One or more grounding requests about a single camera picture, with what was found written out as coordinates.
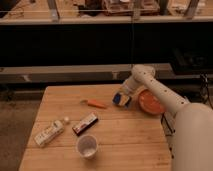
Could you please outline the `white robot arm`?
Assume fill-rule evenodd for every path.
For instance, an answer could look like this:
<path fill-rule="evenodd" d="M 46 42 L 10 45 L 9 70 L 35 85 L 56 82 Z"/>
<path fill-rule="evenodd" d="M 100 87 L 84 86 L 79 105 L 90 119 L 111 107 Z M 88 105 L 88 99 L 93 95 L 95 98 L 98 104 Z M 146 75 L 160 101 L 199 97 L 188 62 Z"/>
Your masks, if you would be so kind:
<path fill-rule="evenodd" d="M 213 109 L 189 102 L 154 76 L 152 66 L 134 65 L 122 90 L 130 95 L 144 85 L 175 117 L 171 171 L 213 171 Z"/>

